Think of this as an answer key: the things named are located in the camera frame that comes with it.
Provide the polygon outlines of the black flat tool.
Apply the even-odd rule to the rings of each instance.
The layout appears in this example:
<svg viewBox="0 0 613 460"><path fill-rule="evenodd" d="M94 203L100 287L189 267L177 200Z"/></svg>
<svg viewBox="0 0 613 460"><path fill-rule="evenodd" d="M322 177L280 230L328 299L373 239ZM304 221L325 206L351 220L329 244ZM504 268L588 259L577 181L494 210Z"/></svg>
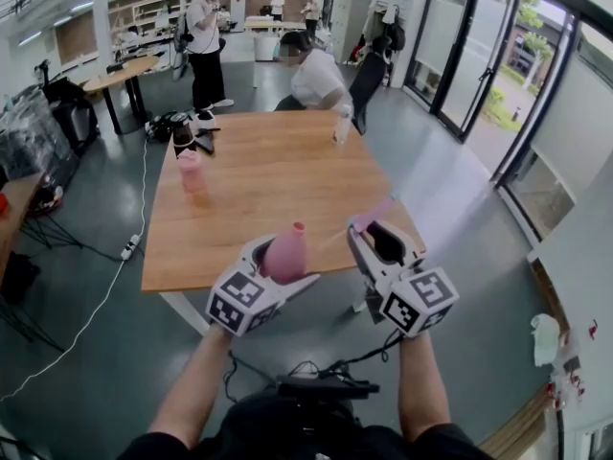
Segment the black flat tool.
<svg viewBox="0 0 613 460"><path fill-rule="evenodd" d="M214 140L215 133L219 132L219 128L201 128L194 136L193 140L198 148L205 151L208 155L216 154Z"/></svg>

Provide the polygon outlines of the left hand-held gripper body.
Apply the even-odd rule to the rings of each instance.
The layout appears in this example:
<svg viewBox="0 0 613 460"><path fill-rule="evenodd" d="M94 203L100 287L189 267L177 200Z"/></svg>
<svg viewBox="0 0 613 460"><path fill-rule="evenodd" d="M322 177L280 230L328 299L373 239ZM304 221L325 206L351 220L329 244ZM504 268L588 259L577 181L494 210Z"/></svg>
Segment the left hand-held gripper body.
<svg viewBox="0 0 613 460"><path fill-rule="evenodd" d="M206 313L212 323L234 336L243 336L270 320L279 305L280 297L265 279L235 266L217 279Z"/></svg>

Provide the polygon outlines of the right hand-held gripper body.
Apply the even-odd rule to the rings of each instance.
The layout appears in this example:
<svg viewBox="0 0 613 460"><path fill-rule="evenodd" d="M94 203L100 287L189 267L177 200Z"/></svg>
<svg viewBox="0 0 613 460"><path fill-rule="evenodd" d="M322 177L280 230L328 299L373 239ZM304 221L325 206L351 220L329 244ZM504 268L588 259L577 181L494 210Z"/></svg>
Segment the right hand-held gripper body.
<svg viewBox="0 0 613 460"><path fill-rule="evenodd" d="M414 338L436 326L459 300L459 293L442 267L414 264L379 271L366 277L365 303L375 324L389 322L403 336Z"/></svg>

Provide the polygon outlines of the pink tumbler with lid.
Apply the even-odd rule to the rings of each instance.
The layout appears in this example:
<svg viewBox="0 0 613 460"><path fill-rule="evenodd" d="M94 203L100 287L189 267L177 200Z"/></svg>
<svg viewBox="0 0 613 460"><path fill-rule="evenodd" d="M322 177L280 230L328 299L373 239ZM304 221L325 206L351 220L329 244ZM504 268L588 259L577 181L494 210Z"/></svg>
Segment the pink tumbler with lid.
<svg viewBox="0 0 613 460"><path fill-rule="evenodd" d="M202 156L195 150L186 149L178 155L177 163L185 192L202 192L205 189Z"/></svg>

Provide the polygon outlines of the white wall shelving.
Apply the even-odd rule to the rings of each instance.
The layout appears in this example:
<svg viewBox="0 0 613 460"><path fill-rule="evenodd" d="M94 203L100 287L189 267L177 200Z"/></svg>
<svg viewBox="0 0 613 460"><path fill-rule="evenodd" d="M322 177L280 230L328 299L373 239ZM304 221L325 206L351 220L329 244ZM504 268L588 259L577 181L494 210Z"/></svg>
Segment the white wall shelving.
<svg viewBox="0 0 613 460"><path fill-rule="evenodd" d="M116 58L156 55L172 65L174 28L193 0L112 2L108 9L112 51Z"/></svg>

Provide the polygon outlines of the pink spray bottle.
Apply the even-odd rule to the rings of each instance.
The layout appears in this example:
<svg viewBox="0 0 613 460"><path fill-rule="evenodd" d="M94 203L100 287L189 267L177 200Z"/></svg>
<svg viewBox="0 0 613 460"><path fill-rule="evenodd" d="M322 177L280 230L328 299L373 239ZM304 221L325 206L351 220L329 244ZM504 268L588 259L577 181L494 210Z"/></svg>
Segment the pink spray bottle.
<svg viewBox="0 0 613 460"><path fill-rule="evenodd" d="M288 285L307 274L306 227L296 221L278 234L264 252L261 275L279 285Z"/></svg>

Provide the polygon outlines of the red and white wall clips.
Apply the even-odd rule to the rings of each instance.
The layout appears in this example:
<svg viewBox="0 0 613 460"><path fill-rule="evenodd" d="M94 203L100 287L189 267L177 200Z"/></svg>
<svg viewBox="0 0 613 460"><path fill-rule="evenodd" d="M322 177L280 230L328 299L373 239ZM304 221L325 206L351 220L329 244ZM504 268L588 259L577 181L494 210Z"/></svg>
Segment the red and white wall clips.
<svg viewBox="0 0 613 460"><path fill-rule="evenodd" d="M572 331L563 332L560 329L556 360L552 364L545 365L552 367L547 392L556 412L567 405L573 394L576 395L578 403L585 394L585 381L580 375L579 349L579 339L572 334Z"/></svg>

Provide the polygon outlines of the person's left forearm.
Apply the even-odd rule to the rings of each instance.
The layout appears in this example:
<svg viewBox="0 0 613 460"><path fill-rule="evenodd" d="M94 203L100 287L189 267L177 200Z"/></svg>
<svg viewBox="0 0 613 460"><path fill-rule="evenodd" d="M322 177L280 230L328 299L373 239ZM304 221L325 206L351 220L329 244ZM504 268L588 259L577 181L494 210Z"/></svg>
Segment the person's left forearm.
<svg viewBox="0 0 613 460"><path fill-rule="evenodd" d="M187 448L200 441L213 411L233 335L212 324L164 398L149 432L164 433Z"/></svg>

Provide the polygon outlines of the pink teal spray nozzle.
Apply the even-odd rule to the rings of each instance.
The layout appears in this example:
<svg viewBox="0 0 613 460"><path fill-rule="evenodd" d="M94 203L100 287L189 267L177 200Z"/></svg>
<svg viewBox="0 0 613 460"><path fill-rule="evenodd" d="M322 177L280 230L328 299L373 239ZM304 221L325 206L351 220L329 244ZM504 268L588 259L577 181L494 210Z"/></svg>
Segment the pink teal spray nozzle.
<svg viewBox="0 0 613 460"><path fill-rule="evenodd" d="M357 215L351 218L346 227L342 228L339 232L327 238L323 242L320 242L315 247L315 252L319 253L325 250L328 246L332 245L341 236L345 235L349 228L353 228L358 234L364 232L369 225L378 219L382 219L396 204L398 194L390 193L383 200L381 200L374 208L368 213Z"/></svg>

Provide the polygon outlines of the coat rack with clothes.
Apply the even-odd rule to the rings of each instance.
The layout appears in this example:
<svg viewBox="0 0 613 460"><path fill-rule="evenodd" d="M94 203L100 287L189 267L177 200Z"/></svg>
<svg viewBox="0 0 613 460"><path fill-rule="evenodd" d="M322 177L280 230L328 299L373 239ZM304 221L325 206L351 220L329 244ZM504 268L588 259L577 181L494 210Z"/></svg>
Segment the coat rack with clothes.
<svg viewBox="0 0 613 460"><path fill-rule="evenodd" d="M363 59L369 53L381 56L386 64L382 85L390 85L394 71L394 56L406 45L403 17L396 4L376 1L368 9L367 18L359 41L358 56Z"/></svg>

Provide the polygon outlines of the black bag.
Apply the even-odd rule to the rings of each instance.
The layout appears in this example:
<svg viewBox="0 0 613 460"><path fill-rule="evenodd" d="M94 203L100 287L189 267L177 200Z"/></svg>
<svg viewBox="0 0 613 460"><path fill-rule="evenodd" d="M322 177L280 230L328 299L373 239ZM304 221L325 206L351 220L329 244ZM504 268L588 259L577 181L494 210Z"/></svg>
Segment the black bag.
<svg viewBox="0 0 613 460"><path fill-rule="evenodd" d="M173 135L173 125L170 120L176 111L170 111L162 116L156 116L145 123L145 134L149 141L168 143Z"/></svg>

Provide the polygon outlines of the round wooden table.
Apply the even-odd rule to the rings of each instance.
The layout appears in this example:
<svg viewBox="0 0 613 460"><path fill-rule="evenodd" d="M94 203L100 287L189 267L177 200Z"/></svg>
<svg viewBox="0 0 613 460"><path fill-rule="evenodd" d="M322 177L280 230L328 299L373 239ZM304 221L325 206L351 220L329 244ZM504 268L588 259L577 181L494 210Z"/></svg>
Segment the round wooden table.
<svg viewBox="0 0 613 460"><path fill-rule="evenodd" d="M145 108L139 77L144 75L145 72L151 71L158 61L159 57L157 56L137 57L122 64L117 64L116 70L112 73L97 76L82 86L86 94L102 92L114 132L118 136L125 135L126 131L122 130L111 98L110 88L121 84L125 86L136 125L142 127L148 121L148 111Z"/></svg>

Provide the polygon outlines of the person's black clothing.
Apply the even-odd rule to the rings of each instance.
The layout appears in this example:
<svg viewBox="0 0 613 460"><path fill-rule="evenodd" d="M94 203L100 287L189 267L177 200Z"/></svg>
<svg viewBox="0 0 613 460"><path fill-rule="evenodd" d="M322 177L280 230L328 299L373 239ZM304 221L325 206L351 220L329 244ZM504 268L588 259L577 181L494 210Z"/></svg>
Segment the person's black clothing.
<svg viewBox="0 0 613 460"><path fill-rule="evenodd" d="M232 406L218 433L193 448L150 432L117 460L494 460L454 424L407 441L389 427L360 425L340 405L321 405L310 417L305 408L288 397L255 394Z"/></svg>

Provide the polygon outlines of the black chest-mounted device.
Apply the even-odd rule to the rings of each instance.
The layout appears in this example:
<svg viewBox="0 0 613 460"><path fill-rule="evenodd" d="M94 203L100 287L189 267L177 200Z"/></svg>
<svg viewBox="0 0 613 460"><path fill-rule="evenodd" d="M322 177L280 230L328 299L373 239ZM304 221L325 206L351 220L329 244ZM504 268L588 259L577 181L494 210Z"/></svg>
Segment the black chest-mounted device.
<svg viewBox="0 0 613 460"><path fill-rule="evenodd" d="M313 400L366 400L380 391L378 384L367 380L325 378L279 377L277 392L284 397Z"/></svg>

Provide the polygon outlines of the white crumpled cloth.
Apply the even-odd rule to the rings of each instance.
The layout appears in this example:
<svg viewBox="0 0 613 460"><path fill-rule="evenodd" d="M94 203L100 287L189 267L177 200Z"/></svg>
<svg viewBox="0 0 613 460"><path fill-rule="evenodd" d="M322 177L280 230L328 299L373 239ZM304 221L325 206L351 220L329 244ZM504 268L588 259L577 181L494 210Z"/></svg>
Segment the white crumpled cloth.
<svg viewBox="0 0 613 460"><path fill-rule="evenodd" d="M556 360L560 327L550 315L541 313L531 320L534 338L534 365L541 367L552 364Z"/></svg>

